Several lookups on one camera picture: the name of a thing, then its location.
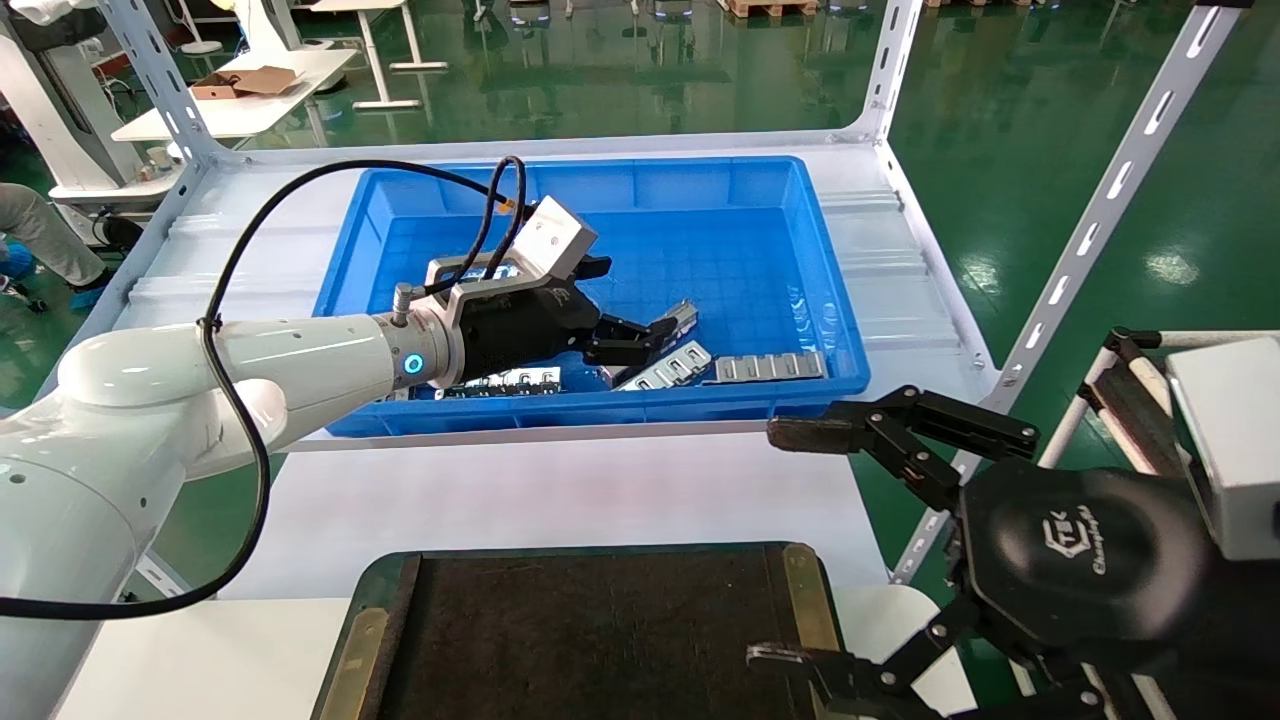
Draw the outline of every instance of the gripper logo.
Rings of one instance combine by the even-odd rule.
[[[1044,546],[1068,560],[1092,550],[1093,574],[1106,575],[1107,553],[1102,547],[1103,538],[1098,519],[1088,505],[1076,505],[1075,511],[1076,519],[1074,520],[1070,512],[1050,511],[1048,518],[1041,521],[1041,527],[1044,528]]]
[[[1071,559],[1092,547],[1089,536],[1084,532],[1084,523],[1068,520],[1066,512],[1050,511],[1048,515],[1041,524],[1044,528],[1044,544],[1050,550]]]

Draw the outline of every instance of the cardboard box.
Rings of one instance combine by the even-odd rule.
[[[246,95],[280,95],[298,81],[288,68],[264,65],[256,70],[219,70],[191,86],[196,100],[229,100]]]

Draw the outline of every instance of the dark mat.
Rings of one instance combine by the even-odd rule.
[[[745,664],[799,642],[783,547],[421,557],[361,719],[810,719],[805,683]]]

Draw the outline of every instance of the wooden pallet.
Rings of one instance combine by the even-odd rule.
[[[795,8],[805,15],[818,12],[815,0],[728,0],[728,12],[745,18],[753,8],[763,9],[771,18],[782,17],[783,8]]]

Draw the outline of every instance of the metal clamp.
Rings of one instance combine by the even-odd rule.
[[[614,391],[663,389],[685,386],[710,366],[712,354],[707,352],[707,348],[698,341],[691,340]]]
[[[808,380],[827,377],[822,352],[744,355],[716,360],[716,379],[707,384]]]
[[[663,313],[655,323],[666,320],[667,318],[676,319],[676,329],[672,331],[671,336],[668,336],[667,342],[662,348],[663,351],[675,347],[676,343],[680,342],[680,338],[685,337],[694,329],[694,325],[698,324],[698,307],[695,307],[689,300],[681,300],[675,307]],[[602,365],[599,368],[599,374],[600,379],[607,382],[609,387],[616,388],[635,377],[643,369],[643,366],[637,368],[635,365]]]
[[[559,368],[517,368],[435,391],[436,400],[448,397],[512,397],[554,395],[561,391]]]

